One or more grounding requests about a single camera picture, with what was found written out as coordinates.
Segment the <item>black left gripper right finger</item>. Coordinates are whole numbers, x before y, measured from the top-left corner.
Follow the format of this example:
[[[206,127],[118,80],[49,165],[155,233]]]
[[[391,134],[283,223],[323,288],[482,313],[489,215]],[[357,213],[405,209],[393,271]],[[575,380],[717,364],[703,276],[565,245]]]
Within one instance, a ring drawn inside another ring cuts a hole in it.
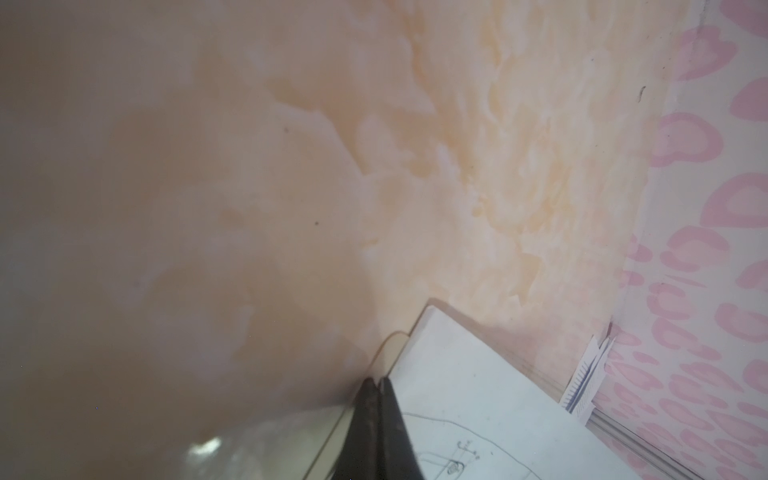
[[[379,477],[385,480],[424,480],[394,386],[388,377],[380,380],[379,390]]]

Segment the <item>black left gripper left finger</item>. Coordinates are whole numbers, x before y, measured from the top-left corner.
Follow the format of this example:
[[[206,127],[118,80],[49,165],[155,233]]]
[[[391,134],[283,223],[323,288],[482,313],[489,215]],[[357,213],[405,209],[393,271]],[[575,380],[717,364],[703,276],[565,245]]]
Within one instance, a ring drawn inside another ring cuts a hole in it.
[[[374,480],[378,472],[380,390],[373,378],[363,381],[332,480]]]

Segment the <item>technical drawing paper sheet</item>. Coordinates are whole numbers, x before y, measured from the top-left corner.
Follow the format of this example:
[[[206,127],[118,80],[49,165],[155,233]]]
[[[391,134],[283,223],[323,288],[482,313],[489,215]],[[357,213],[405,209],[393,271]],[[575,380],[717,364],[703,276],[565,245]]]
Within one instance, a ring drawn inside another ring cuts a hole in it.
[[[634,479],[574,416],[442,310],[389,374],[427,479]]]

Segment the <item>translucent beige file folder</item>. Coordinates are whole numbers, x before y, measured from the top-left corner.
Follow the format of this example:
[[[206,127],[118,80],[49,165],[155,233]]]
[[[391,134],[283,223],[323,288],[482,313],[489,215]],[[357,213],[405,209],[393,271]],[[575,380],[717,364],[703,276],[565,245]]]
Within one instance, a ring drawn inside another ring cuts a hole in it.
[[[696,9],[3,2],[2,477],[299,477],[429,304],[558,397]]]

